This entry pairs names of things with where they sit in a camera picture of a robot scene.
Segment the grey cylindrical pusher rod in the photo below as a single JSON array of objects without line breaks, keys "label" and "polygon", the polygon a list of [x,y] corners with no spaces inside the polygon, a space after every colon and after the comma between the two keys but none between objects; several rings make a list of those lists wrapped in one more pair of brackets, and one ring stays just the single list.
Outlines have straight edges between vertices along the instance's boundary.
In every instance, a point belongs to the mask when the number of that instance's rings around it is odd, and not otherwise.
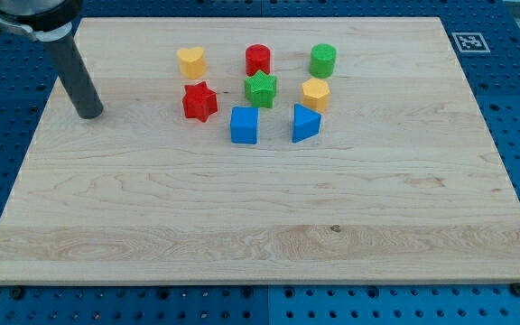
[{"label": "grey cylindrical pusher rod", "polygon": [[71,32],[58,40],[44,42],[43,47],[78,116],[82,119],[99,117],[104,107]]}]

